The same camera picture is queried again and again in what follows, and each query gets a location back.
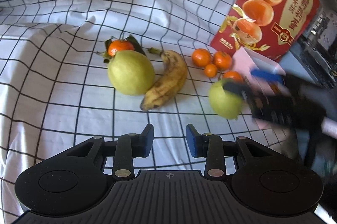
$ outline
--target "grid pattern cloth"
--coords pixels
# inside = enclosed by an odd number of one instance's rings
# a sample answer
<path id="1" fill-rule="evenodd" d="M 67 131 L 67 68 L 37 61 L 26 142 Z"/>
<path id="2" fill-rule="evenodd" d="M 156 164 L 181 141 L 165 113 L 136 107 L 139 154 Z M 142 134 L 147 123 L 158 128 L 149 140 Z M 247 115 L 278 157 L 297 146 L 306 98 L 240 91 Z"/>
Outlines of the grid pattern cloth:
<path id="1" fill-rule="evenodd" d="M 237 120 L 217 116 L 209 106 L 212 81 L 196 68 L 191 53 L 209 43 L 235 0 L 15 0 L 0 3 L 0 223 L 23 211 L 14 182 L 25 169 L 92 136 L 106 141 L 141 133 L 152 123 L 150 156 L 134 159 L 135 172 L 203 171 L 205 160 L 191 157 L 185 127 L 223 140 L 252 138 L 277 151 L 282 130 L 259 130 L 249 109 Z M 111 36 L 132 34 L 143 48 L 175 50 L 188 65 L 185 86 L 165 106 L 144 113 L 142 97 L 117 92 L 107 78 L 104 51 Z M 156 74 L 163 63 L 148 55 Z M 226 158 L 227 173 L 235 172 Z M 105 173 L 111 174 L 112 159 Z"/>

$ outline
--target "green leaf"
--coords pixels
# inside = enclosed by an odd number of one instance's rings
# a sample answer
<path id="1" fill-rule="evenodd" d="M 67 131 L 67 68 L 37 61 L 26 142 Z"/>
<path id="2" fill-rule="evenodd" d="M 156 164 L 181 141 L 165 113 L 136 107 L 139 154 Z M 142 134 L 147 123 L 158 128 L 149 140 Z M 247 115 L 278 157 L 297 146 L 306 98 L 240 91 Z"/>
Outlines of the green leaf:
<path id="1" fill-rule="evenodd" d="M 146 56 L 144 50 L 142 49 L 141 45 L 138 43 L 138 41 L 136 40 L 135 37 L 133 37 L 130 34 L 129 37 L 127 37 L 125 40 L 127 40 L 128 42 L 130 42 L 134 46 L 134 51 L 137 51 L 137 52 L 143 54 L 144 56 Z"/>
<path id="2" fill-rule="evenodd" d="M 112 39 L 106 40 L 106 41 L 104 42 L 104 44 L 105 44 L 105 46 L 106 46 L 106 51 L 108 50 L 109 45 L 110 45 L 111 43 L 112 43 Z"/>

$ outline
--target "red package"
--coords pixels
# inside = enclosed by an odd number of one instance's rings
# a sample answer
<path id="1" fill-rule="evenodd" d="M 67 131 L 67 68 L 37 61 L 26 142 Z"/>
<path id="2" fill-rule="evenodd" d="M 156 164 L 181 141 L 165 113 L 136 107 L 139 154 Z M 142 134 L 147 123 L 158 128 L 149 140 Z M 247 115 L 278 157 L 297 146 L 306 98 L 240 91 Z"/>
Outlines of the red package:
<path id="1" fill-rule="evenodd" d="M 237 0 L 211 46 L 231 56 L 244 46 L 278 61 L 318 7 L 318 0 Z"/>

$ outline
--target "yellow-green fruit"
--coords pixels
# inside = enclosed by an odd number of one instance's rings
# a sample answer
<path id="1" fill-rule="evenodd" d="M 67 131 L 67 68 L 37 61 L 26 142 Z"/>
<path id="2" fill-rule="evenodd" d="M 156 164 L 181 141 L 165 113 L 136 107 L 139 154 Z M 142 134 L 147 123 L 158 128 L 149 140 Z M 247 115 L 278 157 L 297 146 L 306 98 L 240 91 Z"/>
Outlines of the yellow-green fruit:
<path id="1" fill-rule="evenodd" d="M 107 74 L 117 91 L 130 96 L 145 94 L 155 78 L 150 60 L 133 50 L 118 51 L 107 66 Z"/>
<path id="2" fill-rule="evenodd" d="M 228 120 L 236 119 L 243 107 L 243 99 L 238 95 L 223 90 L 222 86 L 229 79 L 222 79 L 212 84 L 209 90 L 209 103 L 213 111 Z"/>

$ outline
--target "ribbed black surface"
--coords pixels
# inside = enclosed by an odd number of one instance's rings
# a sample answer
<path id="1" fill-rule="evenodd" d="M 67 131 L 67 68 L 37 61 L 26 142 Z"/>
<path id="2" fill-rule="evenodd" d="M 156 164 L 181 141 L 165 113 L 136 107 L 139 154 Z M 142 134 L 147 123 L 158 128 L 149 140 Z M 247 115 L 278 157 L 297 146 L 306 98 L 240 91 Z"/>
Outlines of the ribbed black surface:
<path id="1" fill-rule="evenodd" d="M 242 206 L 223 182 L 198 171 L 143 170 L 134 180 L 117 182 L 94 208 L 75 216 L 48 218 L 26 213 L 17 224 L 318 224 L 313 213 L 275 218 Z"/>

